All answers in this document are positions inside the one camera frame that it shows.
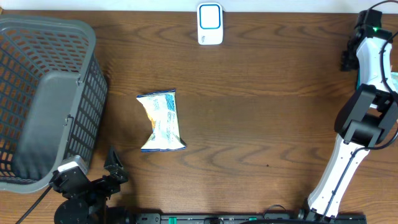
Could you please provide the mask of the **cream snack bag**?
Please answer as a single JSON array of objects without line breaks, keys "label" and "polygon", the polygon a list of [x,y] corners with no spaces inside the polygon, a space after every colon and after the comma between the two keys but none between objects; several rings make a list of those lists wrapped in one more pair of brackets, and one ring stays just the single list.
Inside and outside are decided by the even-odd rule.
[{"label": "cream snack bag", "polygon": [[142,152],[179,151],[186,148],[180,137],[175,102],[176,89],[137,95],[152,125],[152,134]]}]

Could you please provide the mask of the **light teal candy packet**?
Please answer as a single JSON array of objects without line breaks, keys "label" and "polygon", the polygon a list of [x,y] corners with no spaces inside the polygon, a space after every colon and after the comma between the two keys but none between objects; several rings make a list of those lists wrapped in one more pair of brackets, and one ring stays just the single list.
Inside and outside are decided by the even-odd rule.
[{"label": "light teal candy packet", "polygon": [[393,83],[396,91],[398,91],[398,73],[391,72],[391,78],[392,78],[392,83]]}]

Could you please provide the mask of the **teal mouthwash bottle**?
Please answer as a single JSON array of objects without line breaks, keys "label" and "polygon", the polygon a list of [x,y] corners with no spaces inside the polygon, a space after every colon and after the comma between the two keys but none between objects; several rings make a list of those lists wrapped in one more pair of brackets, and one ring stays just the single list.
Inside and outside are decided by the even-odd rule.
[{"label": "teal mouthwash bottle", "polygon": [[358,69],[357,81],[356,81],[356,90],[360,87],[360,85],[361,85],[361,78],[360,78],[360,70]]}]

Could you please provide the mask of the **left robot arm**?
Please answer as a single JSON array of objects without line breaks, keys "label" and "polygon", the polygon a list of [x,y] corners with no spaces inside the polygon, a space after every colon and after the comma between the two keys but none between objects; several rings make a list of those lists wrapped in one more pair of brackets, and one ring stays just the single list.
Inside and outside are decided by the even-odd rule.
[{"label": "left robot arm", "polygon": [[109,148],[104,168],[109,175],[89,180],[86,176],[88,167],[81,156],[75,155],[62,161],[49,182],[54,191],[66,198],[55,212],[55,223],[136,222],[125,207],[109,207],[106,204],[113,194],[121,191],[121,184],[129,180],[129,174],[114,147]]}]

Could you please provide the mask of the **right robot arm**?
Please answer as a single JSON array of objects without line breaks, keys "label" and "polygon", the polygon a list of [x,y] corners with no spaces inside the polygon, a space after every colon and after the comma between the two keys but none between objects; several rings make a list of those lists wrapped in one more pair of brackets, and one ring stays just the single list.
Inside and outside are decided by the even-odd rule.
[{"label": "right robot arm", "polygon": [[382,12],[361,11],[354,33],[341,56],[341,70],[358,71],[356,91],[335,120],[335,146],[307,209],[299,219],[316,223],[347,223],[338,210],[356,169],[370,151],[390,146],[385,137],[397,122],[397,88],[391,76],[395,34],[382,28]]}]

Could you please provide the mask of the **white barcode scanner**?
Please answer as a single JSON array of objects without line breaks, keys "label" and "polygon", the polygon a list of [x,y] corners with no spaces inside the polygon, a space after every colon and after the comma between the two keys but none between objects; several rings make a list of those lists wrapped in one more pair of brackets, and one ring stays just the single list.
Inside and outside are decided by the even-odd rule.
[{"label": "white barcode scanner", "polygon": [[197,7],[197,33],[200,45],[219,45],[223,41],[223,7],[203,2]]}]

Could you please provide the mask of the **grey plastic basket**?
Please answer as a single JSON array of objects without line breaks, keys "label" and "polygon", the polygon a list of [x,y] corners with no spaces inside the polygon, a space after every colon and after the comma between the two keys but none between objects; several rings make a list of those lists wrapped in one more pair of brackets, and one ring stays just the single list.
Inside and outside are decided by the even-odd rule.
[{"label": "grey plastic basket", "polygon": [[88,166],[108,85],[86,23],[1,17],[1,190],[46,187],[69,157]]}]

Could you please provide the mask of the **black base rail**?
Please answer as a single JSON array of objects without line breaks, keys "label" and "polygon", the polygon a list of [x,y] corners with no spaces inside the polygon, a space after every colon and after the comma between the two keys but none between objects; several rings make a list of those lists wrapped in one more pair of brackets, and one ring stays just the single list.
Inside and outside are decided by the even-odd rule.
[{"label": "black base rail", "polygon": [[320,220],[314,218],[294,218],[288,213],[267,213],[261,214],[211,214],[211,215],[179,215],[179,214],[159,214],[159,213],[140,213],[132,215],[133,222],[136,224],[367,224],[364,215],[341,215],[338,218],[325,218]]}]

